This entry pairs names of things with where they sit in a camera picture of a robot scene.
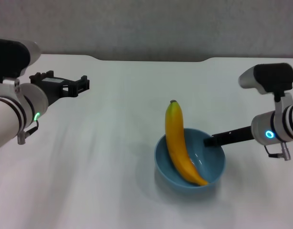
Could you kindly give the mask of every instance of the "yellow banana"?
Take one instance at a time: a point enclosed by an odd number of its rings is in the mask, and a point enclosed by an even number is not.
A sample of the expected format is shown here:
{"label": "yellow banana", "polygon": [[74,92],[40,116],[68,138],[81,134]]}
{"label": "yellow banana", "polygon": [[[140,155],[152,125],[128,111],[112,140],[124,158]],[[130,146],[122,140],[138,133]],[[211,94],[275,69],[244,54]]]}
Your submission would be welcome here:
{"label": "yellow banana", "polygon": [[170,157],[177,171],[188,182],[207,185],[197,172],[185,146],[182,111],[176,100],[171,100],[165,113],[165,136]]}

